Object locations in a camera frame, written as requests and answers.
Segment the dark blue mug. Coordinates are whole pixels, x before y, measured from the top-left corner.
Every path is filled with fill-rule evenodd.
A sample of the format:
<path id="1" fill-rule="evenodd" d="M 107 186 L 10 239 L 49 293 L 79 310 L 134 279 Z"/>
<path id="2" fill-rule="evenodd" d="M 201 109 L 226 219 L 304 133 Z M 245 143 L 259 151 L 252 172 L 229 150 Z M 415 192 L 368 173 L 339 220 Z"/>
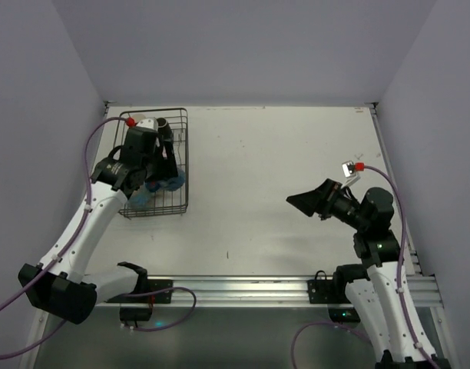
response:
<path id="1" fill-rule="evenodd" d="M 181 188 L 186 181 L 186 175 L 184 171 L 178 170 L 178 176 L 174 178 L 168 178 L 167 180 L 161 181 L 150 181 L 145 182 L 144 187 L 151 193 L 158 191 L 176 191 Z"/>

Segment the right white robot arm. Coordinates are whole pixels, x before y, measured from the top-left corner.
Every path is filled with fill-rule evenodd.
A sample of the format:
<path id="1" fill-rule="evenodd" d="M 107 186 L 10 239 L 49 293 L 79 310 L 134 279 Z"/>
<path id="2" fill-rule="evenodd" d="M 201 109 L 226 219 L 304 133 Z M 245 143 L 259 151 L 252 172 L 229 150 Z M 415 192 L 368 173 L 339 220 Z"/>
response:
<path id="1" fill-rule="evenodd" d="M 373 347 L 377 368 L 449 368 L 438 356 L 419 319 L 403 268 L 403 254 L 391 230 L 393 196 L 373 187 L 357 201 L 348 188 L 326 179 L 318 188 L 290 195 L 287 202 L 311 217 L 336 218 L 355 230 L 360 262 L 341 265 L 334 291 L 355 308 Z"/>

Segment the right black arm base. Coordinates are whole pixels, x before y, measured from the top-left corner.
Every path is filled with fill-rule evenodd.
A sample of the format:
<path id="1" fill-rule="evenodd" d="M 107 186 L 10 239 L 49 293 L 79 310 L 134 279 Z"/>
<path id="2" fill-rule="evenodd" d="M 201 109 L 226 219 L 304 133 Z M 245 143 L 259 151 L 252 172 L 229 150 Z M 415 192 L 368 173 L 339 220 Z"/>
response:
<path id="1" fill-rule="evenodd" d="M 351 323 L 359 320 L 353 308 L 340 307 L 349 304 L 349 300 L 335 286 L 333 279 L 329 278 L 324 270 L 318 270 L 314 277 L 306 283 L 309 303 L 326 305 L 331 321 Z"/>

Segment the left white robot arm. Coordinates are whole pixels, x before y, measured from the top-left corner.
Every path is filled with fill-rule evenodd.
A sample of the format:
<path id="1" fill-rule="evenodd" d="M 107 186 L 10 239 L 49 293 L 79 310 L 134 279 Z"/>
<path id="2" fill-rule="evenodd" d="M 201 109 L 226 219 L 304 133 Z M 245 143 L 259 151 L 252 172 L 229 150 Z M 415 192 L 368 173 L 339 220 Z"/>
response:
<path id="1" fill-rule="evenodd" d="M 73 324 L 84 322 L 97 304 L 150 292 L 147 270 L 120 262 L 112 270 L 86 274 L 86 269 L 113 217 L 146 181 L 171 174 L 163 155 L 167 141 L 152 128 L 127 130 L 90 172 L 86 195 L 55 246 L 36 264 L 24 264 L 18 280 L 31 305 Z"/>

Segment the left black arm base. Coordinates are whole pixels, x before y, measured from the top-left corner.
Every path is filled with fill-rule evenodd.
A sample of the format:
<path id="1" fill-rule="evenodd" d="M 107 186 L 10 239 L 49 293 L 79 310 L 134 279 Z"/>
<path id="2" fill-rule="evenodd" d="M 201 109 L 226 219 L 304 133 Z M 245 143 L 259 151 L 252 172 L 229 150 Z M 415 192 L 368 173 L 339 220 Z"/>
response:
<path id="1" fill-rule="evenodd" d="M 121 307 L 119 309 L 119 319 L 122 323 L 127 325 L 139 326 L 139 323 L 148 322 L 153 315 L 154 305 L 169 304 L 171 301 L 171 291 L 157 293 L 160 290 L 172 288 L 173 281 L 170 279 L 154 279 L 148 280 L 147 286 L 140 288 L 134 294 L 146 294 L 147 292 L 156 292 L 156 294 L 140 297 L 125 297 L 118 298 Z"/>

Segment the light blue handled cup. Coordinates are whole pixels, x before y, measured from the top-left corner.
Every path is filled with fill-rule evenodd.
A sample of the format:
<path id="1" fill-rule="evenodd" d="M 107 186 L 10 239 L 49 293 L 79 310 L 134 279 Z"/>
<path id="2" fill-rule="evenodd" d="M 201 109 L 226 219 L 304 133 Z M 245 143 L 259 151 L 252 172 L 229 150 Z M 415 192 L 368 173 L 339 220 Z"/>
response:
<path id="1" fill-rule="evenodd" d="M 145 187 L 141 187 L 129 198 L 128 207 L 132 209 L 146 208 L 150 199 L 151 193 Z"/>

